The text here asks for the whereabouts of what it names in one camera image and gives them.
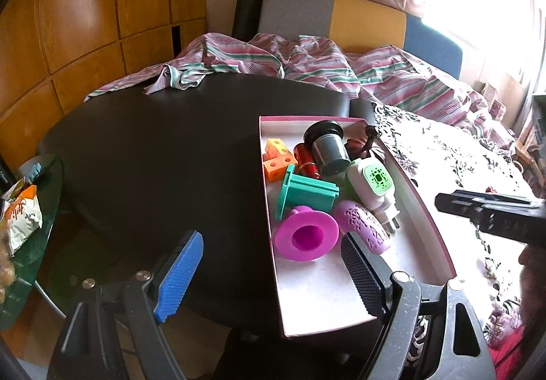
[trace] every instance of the yellow headboard panel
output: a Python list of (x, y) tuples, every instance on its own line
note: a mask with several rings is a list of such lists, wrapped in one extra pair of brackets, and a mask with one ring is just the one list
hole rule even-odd
[(406, 14), (366, 0), (334, 0), (328, 38), (345, 52), (365, 54), (379, 46), (404, 47)]

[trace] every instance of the floor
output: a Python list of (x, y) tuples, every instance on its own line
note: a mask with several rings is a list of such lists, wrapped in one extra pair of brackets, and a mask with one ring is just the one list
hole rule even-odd
[[(29, 363), (48, 366), (63, 320), (46, 301), (34, 293), (18, 323), (2, 335), (14, 354)], [(211, 374), (223, 352), (229, 328), (217, 325), (189, 309), (180, 307), (163, 325), (178, 364), (188, 378)], [(118, 327), (123, 349), (134, 351), (129, 332)], [(131, 379), (144, 380), (138, 359), (124, 353)]]

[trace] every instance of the headboard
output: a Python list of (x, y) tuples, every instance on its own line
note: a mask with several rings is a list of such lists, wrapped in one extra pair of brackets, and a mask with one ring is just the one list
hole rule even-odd
[(258, 32), (323, 36), (346, 52), (392, 44), (459, 78), (462, 49), (420, 18), (366, 0), (263, 0)]

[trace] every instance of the rolled black mat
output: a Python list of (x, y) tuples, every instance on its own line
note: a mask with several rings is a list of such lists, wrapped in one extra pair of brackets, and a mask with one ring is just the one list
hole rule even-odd
[(258, 33), (262, 0), (237, 0), (231, 36), (250, 41)]

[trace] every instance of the purple hat-shaped toy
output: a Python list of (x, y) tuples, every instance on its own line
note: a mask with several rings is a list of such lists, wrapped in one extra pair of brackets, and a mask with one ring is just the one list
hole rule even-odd
[(364, 206), (351, 200), (340, 201), (330, 212), (343, 234), (356, 232), (372, 254), (381, 255), (390, 248), (383, 226)]

